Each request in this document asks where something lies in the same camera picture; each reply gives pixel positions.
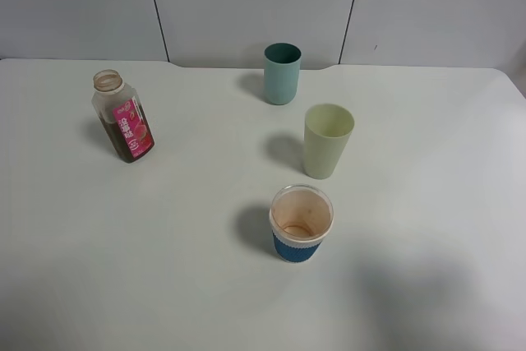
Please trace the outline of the drink bottle with pink label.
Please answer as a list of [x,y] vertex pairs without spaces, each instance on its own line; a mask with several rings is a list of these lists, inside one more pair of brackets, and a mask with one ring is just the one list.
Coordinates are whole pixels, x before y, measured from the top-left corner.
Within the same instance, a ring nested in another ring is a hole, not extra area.
[[112,69],[93,77],[92,104],[118,156],[133,163],[155,145],[139,95]]

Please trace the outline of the pale green plastic cup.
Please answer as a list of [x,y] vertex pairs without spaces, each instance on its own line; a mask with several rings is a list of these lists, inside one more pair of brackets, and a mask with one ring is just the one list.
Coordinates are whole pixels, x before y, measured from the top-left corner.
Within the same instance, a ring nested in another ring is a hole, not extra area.
[[314,179],[332,175],[354,129],[353,115],[337,104],[316,104],[304,122],[303,167]]

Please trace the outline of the glass cup with blue sleeve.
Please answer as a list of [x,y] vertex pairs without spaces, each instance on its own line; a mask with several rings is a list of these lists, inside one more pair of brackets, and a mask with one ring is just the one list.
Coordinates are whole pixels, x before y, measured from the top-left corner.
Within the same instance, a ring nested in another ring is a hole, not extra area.
[[333,206],[320,189],[294,184],[281,189],[270,205],[275,250],[285,261],[309,260],[334,223]]

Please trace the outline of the teal plastic cup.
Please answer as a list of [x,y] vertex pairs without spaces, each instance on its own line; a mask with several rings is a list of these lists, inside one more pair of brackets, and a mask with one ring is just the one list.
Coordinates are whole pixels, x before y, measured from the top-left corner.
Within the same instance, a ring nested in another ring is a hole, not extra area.
[[269,103],[290,103],[298,88],[301,50],[293,44],[275,43],[265,51],[264,94]]

